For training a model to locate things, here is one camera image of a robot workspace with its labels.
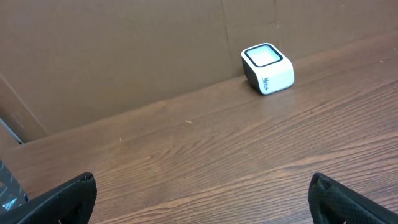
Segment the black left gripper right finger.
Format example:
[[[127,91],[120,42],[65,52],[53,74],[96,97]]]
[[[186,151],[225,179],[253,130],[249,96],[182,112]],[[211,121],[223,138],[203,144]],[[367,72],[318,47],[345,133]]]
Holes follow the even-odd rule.
[[[322,173],[311,179],[308,202],[316,224],[397,223],[396,213]]]

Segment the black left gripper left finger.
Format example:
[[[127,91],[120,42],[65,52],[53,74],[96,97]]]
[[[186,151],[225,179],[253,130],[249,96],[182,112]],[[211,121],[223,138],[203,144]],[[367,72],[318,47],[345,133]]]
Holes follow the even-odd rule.
[[[1,215],[1,224],[87,224],[95,206],[96,181],[82,173],[46,193]]]

